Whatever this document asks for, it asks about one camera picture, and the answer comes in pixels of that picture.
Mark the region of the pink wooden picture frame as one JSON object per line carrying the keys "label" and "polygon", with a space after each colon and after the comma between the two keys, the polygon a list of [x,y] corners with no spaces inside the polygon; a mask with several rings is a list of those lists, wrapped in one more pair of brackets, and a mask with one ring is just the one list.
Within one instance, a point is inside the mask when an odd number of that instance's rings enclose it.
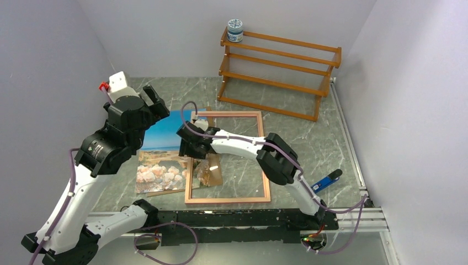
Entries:
{"label": "pink wooden picture frame", "polygon": [[[202,119],[221,128],[221,134],[236,134],[241,132],[227,126],[228,121],[246,121],[254,125],[246,131],[246,138],[259,139],[264,137],[262,114],[260,111],[192,111],[190,122]],[[213,171],[224,177],[221,188],[208,191],[207,195],[192,191],[192,181],[187,181],[189,187],[185,191],[184,202],[187,205],[202,204],[237,204],[237,203],[269,203],[271,202],[270,183],[256,161],[256,150],[249,143],[235,140],[230,144],[226,140],[214,140],[215,151],[219,156],[219,166]]]}

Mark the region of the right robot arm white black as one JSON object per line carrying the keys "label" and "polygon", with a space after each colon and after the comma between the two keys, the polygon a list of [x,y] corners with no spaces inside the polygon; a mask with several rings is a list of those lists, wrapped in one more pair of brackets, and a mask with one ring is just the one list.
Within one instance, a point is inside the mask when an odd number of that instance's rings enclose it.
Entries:
{"label": "right robot arm white black", "polygon": [[309,185],[302,176],[296,152],[278,134],[250,137],[216,127],[203,130],[186,122],[178,129],[177,135],[181,138],[180,156],[205,159],[209,153],[230,154],[257,161],[266,177],[285,187],[295,199],[308,228],[317,229],[324,223],[326,204],[317,192],[339,180],[343,173],[341,169]]}

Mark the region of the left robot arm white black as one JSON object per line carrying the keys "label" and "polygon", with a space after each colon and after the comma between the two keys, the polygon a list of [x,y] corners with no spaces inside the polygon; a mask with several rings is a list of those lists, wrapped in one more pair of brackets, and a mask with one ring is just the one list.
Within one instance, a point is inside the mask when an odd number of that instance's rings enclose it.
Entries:
{"label": "left robot arm white black", "polygon": [[98,250],[132,230],[153,231],[158,209],[144,199],[99,221],[86,221],[103,190],[121,165],[142,147],[145,132],[169,116],[156,90],[144,86],[104,104],[108,114],[102,128],[71,149],[71,176],[43,227],[26,234],[21,244],[43,264],[88,264]]}

